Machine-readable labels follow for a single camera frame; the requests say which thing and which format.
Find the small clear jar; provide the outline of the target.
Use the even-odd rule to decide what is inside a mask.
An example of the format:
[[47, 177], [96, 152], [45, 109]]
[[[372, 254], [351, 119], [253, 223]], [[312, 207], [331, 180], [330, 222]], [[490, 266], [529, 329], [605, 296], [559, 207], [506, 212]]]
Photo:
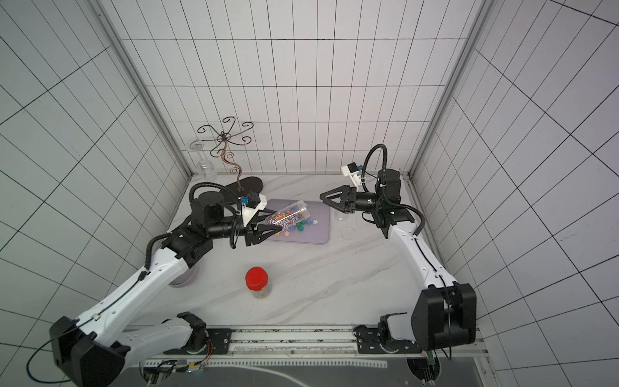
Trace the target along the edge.
[[269, 225], [281, 227], [282, 230], [286, 230], [309, 218], [310, 212], [307, 205], [303, 200], [300, 200], [271, 214], [267, 217], [265, 222]]

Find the clear jar with colourful candies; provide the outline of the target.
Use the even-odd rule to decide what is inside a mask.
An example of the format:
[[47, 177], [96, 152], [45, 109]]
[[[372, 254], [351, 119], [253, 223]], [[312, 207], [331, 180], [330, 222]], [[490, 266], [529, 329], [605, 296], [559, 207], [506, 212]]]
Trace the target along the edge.
[[351, 215], [347, 212], [345, 207], [336, 208], [334, 210], [334, 217], [339, 222], [347, 222], [351, 219]]

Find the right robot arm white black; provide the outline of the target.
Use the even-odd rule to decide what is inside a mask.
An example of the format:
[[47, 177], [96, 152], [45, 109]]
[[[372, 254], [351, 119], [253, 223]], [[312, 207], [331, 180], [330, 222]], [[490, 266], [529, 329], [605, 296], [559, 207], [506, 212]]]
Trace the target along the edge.
[[375, 225], [409, 264], [418, 295], [414, 309], [405, 316], [410, 329], [403, 338], [389, 330], [390, 315], [380, 321], [384, 351], [392, 353], [406, 342], [424, 352], [440, 350], [453, 357], [455, 347], [476, 340], [477, 294], [469, 284], [455, 279], [422, 238], [427, 224], [422, 211], [401, 201], [401, 174], [390, 169], [384, 144], [374, 145], [362, 165], [343, 166], [352, 185], [321, 193], [323, 204], [343, 213], [370, 214]]

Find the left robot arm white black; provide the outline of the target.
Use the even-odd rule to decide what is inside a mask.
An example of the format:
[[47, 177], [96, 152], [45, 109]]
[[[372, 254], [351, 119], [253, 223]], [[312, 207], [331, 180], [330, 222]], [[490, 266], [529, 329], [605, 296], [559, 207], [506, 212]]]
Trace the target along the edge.
[[129, 323], [174, 280], [189, 272], [226, 239], [234, 248], [239, 237], [258, 245], [281, 228], [265, 222], [271, 213], [262, 193], [243, 196], [214, 182], [189, 191], [190, 215], [170, 232], [147, 245], [145, 263], [115, 291], [74, 319], [58, 319], [49, 329], [48, 346], [67, 381], [76, 386], [108, 386], [134, 364], [169, 350], [199, 355], [212, 340], [206, 323], [183, 312], [163, 323], [126, 332]]

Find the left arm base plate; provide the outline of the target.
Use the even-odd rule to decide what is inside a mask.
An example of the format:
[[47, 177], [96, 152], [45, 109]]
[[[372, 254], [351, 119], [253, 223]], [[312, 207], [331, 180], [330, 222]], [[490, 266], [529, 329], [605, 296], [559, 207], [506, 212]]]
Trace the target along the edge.
[[231, 345], [231, 335], [233, 330], [229, 328], [207, 328], [206, 329], [206, 342], [202, 344], [198, 350], [187, 351], [187, 348], [174, 348], [169, 351], [165, 351], [165, 355], [192, 355], [192, 356], [206, 356], [208, 353], [211, 355], [226, 355]]

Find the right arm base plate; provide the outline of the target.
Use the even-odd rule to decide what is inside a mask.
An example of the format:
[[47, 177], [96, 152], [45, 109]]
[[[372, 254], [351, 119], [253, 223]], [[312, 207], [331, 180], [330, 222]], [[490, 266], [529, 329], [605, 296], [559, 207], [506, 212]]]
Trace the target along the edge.
[[377, 327], [359, 325], [353, 329], [357, 352], [363, 355], [421, 354], [422, 350], [410, 340], [396, 340], [384, 324]]

